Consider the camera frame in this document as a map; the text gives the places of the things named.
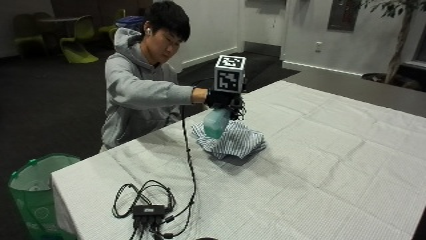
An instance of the chair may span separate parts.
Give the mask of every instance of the chair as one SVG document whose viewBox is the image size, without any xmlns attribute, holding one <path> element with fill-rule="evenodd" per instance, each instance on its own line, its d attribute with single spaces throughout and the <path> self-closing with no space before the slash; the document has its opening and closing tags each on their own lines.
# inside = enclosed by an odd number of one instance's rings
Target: chair
<svg viewBox="0 0 426 240">
<path fill-rule="evenodd" d="M 15 16 L 14 32 L 14 42 L 23 58 L 27 47 L 30 47 L 32 44 L 39 45 L 43 48 L 45 55 L 48 55 L 48 49 L 43 40 L 43 35 L 39 31 L 37 22 L 31 14 L 19 14 Z"/>
<path fill-rule="evenodd" d="M 93 36 L 92 16 L 84 16 L 75 22 L 75 36 L 60 40 L 61 50 L 69 63 L 91 63 L 99 60 L 83 45 L 83 43 L 93 39 Z"/>
<path fill-rule="evenodd" d="M 116 26 L 116 21 L 120 19 L 120 18 L 124 18 L 125 17 L 125 9 L 119 9 L 117 12 L 116 12 L 116 15 L 115 15 L 115 19 L 113 19 L 113 23 L 112 25 L 108 25 L 108 26 L 103 26 L 99 28 L 97 32 L 100 34 L 107 34 L 109 35 L 109 31 L 115 28 L 117 28 Z"/>
<path fill-rule="evenodd" d="M 112 41 L 112 44 L 115 44 L 115 37 L 116 37 L 116 32 L 117 32 L 117 27 L 112 28 L 108 32 L 108 36 L 109 36 L 109 39 Z"/>
</svg>

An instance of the white tablecloth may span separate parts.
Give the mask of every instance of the white tablecloth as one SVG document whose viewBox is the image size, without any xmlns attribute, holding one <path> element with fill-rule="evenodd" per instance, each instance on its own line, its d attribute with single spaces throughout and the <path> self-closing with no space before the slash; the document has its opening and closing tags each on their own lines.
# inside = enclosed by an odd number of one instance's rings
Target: white tablecloth
<svg viewBox="0 0 426 240">
<path fill-rule="evenodd" d="M 426 119 L 285 81 L 244 99 L 244 123 L 268 147 L 216 160 L 189 134 L 199 192 L 176 239 L 412 239 L 426 206 Z M 189 132 L 207 113 L 187 119 Z M 193 188 L 181 123 L 53 173 L 60 226 L 80 239 L 129 239 L 132 217 L 111 208 L 120 186 L 149 179 L 171 187 L 179 212 Z M 184 223 L 185 215 L 163 232 Z"/>
</svg>

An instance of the black glove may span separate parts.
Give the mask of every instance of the black glove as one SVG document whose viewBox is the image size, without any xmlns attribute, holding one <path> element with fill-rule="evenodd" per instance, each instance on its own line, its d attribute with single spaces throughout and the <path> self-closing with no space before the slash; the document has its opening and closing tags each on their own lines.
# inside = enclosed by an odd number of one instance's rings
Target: black glove
<svg viewBox="0 0 426 240">
<path fill-rule="evenodd" d="M 209 89 L 204 104 L 207 104 L 211 108 L 225 108 L 236 98 L 240 98 L 239 93 L 220 92 Z"/>
</svg>

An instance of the green trash can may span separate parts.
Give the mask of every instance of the green trash can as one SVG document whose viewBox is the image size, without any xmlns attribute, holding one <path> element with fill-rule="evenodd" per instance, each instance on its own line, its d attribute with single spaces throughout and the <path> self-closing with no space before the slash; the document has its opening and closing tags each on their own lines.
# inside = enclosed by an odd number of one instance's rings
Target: green trash can
<svg viewBox="0 0 426 240">
<path fill-rule="evenodd" d="M 49 154 L 30 160 L 27 165 L 12 173 L 10 190 L 35 240 L 75 240 L 56 223 L 51 173 L 75 164 L 80 159 L 67 154 Z"/>
</svg>

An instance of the young man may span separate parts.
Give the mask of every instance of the young man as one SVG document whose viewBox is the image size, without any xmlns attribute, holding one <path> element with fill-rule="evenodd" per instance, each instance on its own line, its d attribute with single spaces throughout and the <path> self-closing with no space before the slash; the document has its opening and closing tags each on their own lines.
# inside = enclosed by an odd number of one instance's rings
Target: young man
<svg viewBox="0 0 426 240">
<path fill-rule="evenodd" d="M 141 32 L 120 28 L 116 53 L 105 63 L 107 121 L 103 150 L 180 120 L 179 105 L 229 105 L 233 94 L 179 86 L 167 61 L 191 35 L 189 18 L 175 2 L 147 10 Z"/>
</svg>

